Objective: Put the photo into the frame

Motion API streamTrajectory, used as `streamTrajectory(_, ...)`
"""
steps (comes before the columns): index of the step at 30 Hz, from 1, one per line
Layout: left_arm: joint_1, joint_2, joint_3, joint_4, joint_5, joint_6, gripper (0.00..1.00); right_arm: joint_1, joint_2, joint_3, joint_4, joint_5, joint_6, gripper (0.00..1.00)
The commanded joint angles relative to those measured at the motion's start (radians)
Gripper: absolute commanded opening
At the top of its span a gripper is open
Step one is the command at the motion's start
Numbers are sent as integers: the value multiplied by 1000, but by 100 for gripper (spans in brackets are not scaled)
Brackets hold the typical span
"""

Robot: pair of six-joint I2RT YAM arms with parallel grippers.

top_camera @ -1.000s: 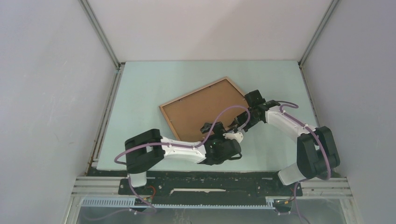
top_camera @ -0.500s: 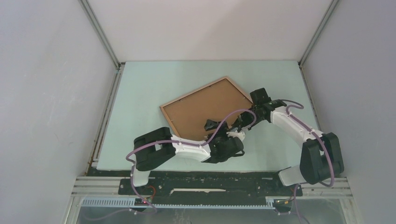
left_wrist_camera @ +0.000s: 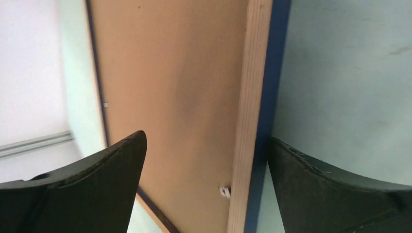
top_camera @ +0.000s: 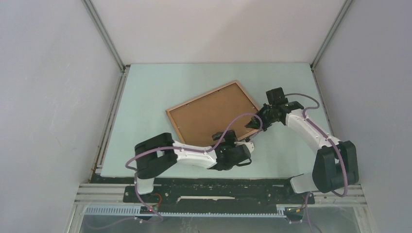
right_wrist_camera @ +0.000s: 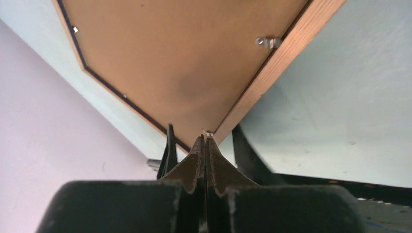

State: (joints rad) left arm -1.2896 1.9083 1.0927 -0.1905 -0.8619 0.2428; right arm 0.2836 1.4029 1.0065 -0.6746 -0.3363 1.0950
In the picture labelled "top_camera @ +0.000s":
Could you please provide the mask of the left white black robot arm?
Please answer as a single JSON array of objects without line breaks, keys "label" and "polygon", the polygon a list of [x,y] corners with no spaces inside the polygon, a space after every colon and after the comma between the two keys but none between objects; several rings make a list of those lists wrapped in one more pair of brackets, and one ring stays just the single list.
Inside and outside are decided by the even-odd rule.
[{"label": "left white black robot arm", "polygon": [[198,166],[223,171],[234,166],[251,164],[255,146],[250,141],[238,141],[234,130],[217,132],[212,136],[215,145],[200,147],[183,144],[172,139],[170,133],[162,133],[135,145],[136,166],[131,161],[128,169],[135,172],[135,196],[148,202],[154,195],[154,180],[175,164]]}]

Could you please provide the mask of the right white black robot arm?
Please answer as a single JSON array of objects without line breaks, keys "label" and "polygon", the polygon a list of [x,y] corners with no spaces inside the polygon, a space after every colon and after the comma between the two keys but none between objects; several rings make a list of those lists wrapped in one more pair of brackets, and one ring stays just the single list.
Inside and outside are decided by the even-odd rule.
[{"label": "right white black robot arm", "polygon": [[281,87],[267,91],[266,96],[268,103],[252,116],[246,128],[265,131],[273,123],[281,122],[299,134],[315,153],[312,172],[289,178],[282,190],[284,200],[295,203],[302,193],[314,191],[345,197],[349,186],[359,181],[354,143],[332,136],[309,117],[308,110],[320,107],[318,101],[315,106],[304,107],[289,101]]}]

